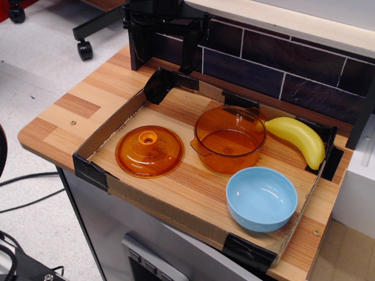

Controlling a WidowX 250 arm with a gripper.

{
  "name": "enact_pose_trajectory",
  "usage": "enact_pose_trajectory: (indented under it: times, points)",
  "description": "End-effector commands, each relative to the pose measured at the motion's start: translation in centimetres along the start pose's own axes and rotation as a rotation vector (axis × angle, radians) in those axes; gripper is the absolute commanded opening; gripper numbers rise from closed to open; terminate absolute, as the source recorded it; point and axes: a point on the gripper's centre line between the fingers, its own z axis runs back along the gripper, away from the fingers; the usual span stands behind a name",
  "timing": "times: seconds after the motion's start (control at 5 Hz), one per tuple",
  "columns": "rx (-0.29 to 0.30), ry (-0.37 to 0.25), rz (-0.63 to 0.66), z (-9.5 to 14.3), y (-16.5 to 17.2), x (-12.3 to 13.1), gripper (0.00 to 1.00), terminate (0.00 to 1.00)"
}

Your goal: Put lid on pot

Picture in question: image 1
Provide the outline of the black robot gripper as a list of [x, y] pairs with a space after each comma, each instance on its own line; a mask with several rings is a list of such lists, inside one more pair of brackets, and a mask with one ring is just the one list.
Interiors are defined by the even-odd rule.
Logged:
[[124, 28], [128, 29], [131, 69], [138, 71], [152, 58], [152, 34], [184, 36], [179, 71], [190, 74], [198, 42], [208, 37], [210, 13], [185, 1], [125, 1]]

